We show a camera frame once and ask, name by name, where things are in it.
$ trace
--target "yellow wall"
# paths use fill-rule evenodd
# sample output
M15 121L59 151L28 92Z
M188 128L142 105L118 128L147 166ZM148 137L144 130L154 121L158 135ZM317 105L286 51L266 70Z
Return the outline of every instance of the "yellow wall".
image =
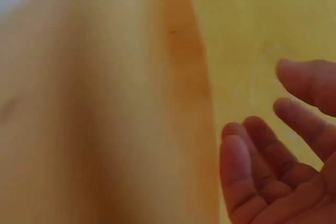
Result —
M302 162L321 163L277 119L288 96L275 75L280 58L336 58L336 0L194 0L205 44L218 133L249 115L266 119ZM224 223L228 219L223 214Z

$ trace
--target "skin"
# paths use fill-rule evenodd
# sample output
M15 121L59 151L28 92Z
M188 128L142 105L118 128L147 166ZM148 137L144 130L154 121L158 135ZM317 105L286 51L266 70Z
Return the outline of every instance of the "skin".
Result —
M336 116L336 63L281 60L277 75L289 93ZM260 118L227 124L220 171L232 223L336 223L336 126L287 98L275 102L274 112L324 166L300 163Z

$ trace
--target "palm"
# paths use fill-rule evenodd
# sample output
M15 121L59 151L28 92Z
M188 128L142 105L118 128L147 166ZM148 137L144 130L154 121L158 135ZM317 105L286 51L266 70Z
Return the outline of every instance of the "palm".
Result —
M335 64L287 64L279 66L278 76L293 95L336 116L336 104L321 101L336 99L330 81L336 79ZM321 95L321 83L324 89L335 86L333 99ZM233 224L336 223L336 126L289 99L279 99L274 111L319 156L323 169L299 163L260 118L227 124L220 171Z

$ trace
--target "dark spot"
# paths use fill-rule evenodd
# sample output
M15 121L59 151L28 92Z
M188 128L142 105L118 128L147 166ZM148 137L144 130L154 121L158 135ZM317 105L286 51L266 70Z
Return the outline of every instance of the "dark spot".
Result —
M0 105L0 124L5 123L15 111L18 98L11 98Z

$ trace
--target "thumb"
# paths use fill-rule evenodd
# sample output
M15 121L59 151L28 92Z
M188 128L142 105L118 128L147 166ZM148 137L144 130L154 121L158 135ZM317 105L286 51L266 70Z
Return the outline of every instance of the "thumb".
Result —
M277 75L289 93L324 114L336 116L336 63L281 60Z

